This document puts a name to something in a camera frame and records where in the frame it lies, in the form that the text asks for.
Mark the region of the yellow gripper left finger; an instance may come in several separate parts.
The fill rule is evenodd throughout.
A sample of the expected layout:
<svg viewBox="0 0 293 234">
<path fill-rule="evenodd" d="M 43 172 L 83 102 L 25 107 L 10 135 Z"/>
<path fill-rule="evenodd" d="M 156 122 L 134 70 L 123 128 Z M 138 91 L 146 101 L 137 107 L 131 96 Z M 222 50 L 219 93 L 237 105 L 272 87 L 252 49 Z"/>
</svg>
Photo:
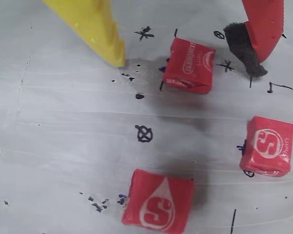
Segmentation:
<svg viewBox="0 0 293 234">
<path fill-rule="evenodd" d="M 119 37 L 109 0 L 45 0 L 74 32 L 104 61 L 125 65 L 125 43 Z"/>
</svg>

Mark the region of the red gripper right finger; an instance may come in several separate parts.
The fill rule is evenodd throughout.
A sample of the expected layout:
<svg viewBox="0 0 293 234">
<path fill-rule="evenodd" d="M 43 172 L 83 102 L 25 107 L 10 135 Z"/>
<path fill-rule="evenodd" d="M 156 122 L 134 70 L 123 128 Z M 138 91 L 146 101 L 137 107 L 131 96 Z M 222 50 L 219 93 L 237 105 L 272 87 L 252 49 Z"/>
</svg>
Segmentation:
<svg viewBox="0 0 293 234">
<path fill-rule="evenodd" d="M 261 65 L 278 44 L 284 27 L 283 0 L 242 1 L 248 20 L 224 28 L 229 50 L 244 64 L 252 78 L 265 76 Z"/>
</svg>

